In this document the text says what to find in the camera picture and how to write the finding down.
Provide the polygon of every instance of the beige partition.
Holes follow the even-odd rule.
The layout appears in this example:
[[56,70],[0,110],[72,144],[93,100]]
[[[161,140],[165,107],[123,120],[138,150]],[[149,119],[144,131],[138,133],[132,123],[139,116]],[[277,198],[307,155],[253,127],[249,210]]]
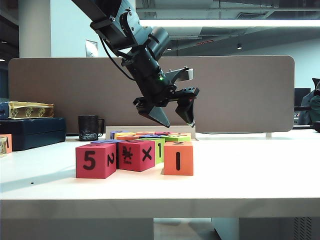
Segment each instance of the beige partition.
[[[289,56],[163,57],[162,69],[194,69],[178,88],[200,88],[194,104],[197,132],[285,132],[293,127],[294,61]],[[67,131],[78,115],[99,115],[109,126],[150,126],[132,104],[141,93],[108,58],[17,58],[9,63],[12,101],[54,104]],[[185,123],[164,110],[171,125]]]

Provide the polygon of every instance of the black case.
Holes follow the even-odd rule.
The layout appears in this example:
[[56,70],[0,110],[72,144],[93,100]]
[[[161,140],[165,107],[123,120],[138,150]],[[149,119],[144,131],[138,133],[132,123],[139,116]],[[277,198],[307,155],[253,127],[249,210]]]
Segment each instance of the black case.
[[21,151],[66,140],[62,117],[0,119],[0,134],[12,134],[12,150]]

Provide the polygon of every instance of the orange foam block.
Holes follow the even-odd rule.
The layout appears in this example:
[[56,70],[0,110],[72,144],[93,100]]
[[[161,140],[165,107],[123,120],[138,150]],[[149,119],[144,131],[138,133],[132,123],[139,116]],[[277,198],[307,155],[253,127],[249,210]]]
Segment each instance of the orange foam block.
[[194,150],[190,141],[164,144],[164,175],[194,175]]
[[140,136],[136,135],[136,134],[128,134],[128,135],[117,136],[116,139],[117,140],[124,140],[124,141],[131,141],[131,140],[136,140],[139,137]]
[[148,134],[155,134],[155,132],[154,131],[137,131],[135,134],[142,136],[142,135],[148,135]]
[[12,152],[12,135],[11,134],[0,134],[0,137],[5,137],[5,150],[9,154]]

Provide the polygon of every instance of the wall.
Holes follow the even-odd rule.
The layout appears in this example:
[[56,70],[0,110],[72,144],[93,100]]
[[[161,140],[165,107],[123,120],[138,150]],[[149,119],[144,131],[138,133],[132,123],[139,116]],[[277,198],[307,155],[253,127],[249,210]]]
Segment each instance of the wall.
[[295,88],[314,89],[312,78],[320,78],[320,38],[254,50],[235,51],[230,55],[290,55],[295,62]]
[[51,56],[85,57],[86,40],[98,42],[99,57],[106,57],[92,22],[71,0],[51,0]]
[[[237,50],[241,42],[243,49]],[[295,61],[295,87],[314,89],[320,78],[319,28],[278,27],[178,50],[178,56],[289,55]],[[166,56],[176,56],[176,51]]]
[[51,57],[50,0],[19,0],[19,54]]

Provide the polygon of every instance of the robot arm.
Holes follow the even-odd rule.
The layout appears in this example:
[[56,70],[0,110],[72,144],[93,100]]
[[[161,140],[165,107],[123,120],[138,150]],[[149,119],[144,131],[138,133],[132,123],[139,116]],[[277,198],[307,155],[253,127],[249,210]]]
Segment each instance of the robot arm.
[[[91,28],[116,55],[122,57],[136,81],[142,97],[133,104],[138,113],[166,127],[170,122],[163,111],[169,102],[176,101],[176,113],[190,126],[195,125],[194,100],[197,87],[177,91],[176,81],[191,80],[193,69],[184,67],[164,73],[158,60],[167,49],[169,35],[161,27],[143,27],[128,0],[72,0],[91,20]],[[121,50],[131,48],[128,53]]]

